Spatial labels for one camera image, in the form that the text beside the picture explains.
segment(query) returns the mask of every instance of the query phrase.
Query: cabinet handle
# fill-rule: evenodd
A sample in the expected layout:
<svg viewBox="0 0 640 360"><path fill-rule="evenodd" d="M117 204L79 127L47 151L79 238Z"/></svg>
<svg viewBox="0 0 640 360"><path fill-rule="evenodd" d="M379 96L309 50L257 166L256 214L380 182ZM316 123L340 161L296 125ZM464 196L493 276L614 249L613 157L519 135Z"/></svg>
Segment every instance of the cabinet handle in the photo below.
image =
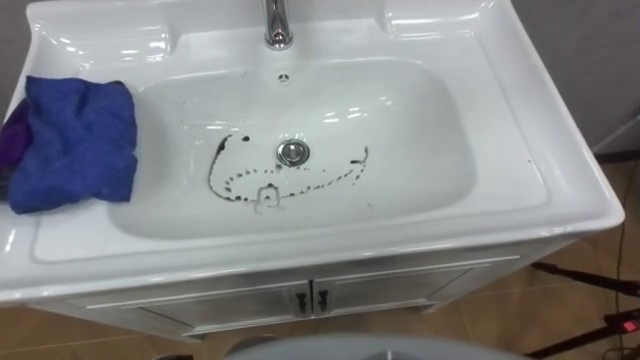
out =
<svg viewBox="0 0 640 360"><path fill-rule="evenodd" d="M297 293L296 298L298 298L298 307L300 308L300 314L304 315L307 313L307 294L306 293Z"/></svg>
<svg viewBox="0 0 640 360"><path fill-rule="evenodd" d="M320 290L318 291L318 295L320 296L320 300L318 301L318 305L320 305L320 311L327 311L327 298L329 297L329 290Z"/></svg>

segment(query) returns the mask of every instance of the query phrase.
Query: vanity cabinet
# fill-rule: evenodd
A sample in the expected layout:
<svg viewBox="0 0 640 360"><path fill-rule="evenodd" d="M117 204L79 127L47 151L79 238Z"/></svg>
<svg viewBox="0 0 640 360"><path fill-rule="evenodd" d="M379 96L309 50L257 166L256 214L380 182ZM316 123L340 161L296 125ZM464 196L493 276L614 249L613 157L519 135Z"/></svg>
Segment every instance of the vanity cabinet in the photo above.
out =
<svg viewBox="0 0 640 360"><path fill-rule="evenodd" d="M432 311L554 248L529 242L370 258L108 291L34 307L198 341L211 332L310 318L402 307Z"/></svg>

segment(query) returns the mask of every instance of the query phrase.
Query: chrome drain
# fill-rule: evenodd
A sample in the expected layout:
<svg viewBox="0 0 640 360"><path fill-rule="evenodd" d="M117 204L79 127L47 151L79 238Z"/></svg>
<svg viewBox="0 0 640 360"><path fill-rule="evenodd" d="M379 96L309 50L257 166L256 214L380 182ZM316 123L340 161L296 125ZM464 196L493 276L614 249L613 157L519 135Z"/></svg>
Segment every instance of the chrome drain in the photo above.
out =
<svg viewBox="0 0 640 360"><path fill-rule="evenodd" d="M311 150L304 141L290 139L278 146L276 156L282 165L294 167L306 163L310 154Z"/></svg>

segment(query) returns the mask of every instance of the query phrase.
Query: drain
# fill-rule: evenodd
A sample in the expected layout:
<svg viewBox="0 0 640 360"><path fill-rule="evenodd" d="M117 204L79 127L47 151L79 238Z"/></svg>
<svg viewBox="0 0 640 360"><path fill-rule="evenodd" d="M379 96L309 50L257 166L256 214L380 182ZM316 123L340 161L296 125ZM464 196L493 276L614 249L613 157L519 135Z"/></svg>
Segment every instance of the drain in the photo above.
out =
<svg viewBox="0 0 640 360"><path fill-rule="evenodd" d="M278 75L278 82L281 85L288 85L290 81L291 81L291 78L289 77L289 74L282 73L282 74Z"/></svg>
<svg viewBox="0 0 640 360"><path fill-rule="evenodd" d="M278 146L276 156L282 165L294 167L307 162L310 154L309 146L304 141L290 139Z"/></svg>

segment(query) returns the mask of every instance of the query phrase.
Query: tripod leg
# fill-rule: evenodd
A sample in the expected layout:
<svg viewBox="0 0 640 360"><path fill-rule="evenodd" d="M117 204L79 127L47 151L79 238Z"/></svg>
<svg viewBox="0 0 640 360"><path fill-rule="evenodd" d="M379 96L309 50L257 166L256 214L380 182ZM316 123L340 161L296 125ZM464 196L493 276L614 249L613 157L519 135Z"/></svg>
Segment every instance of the tripod leg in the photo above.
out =
<svg viewBox="0 0 640 360"><path fill-rule="evenodd" d="M606 339L609 336L613 336L618 333L618 330L611 326L603 326L593 331L578 335L571 339L561 341L557 344L547 346L546 348L536 350L532 353L525 354L530 358L544 359L546 357L563 353L565 351L573 350L575 348L596 342L602 339Z"/></svg>
<svg viewBox="0 0 640 360"><path fill-rule="evenodd" d="M553 275L564 276L585 284L618 291L625 295L636 297L640 295L640 286L633 281L617 280L605 276L585 273L582 271L567 270L559 268L556 265L543 262L533 263L531 264L531 267L539 271L543 271Z"/></svg>

